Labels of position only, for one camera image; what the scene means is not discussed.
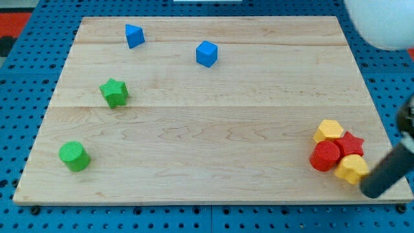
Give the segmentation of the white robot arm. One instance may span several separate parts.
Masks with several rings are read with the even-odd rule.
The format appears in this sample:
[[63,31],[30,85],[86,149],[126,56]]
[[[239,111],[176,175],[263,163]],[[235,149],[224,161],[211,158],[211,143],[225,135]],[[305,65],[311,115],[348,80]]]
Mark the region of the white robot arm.
[[413,48],[413,0],[344,0],[356,31],[382,50]]

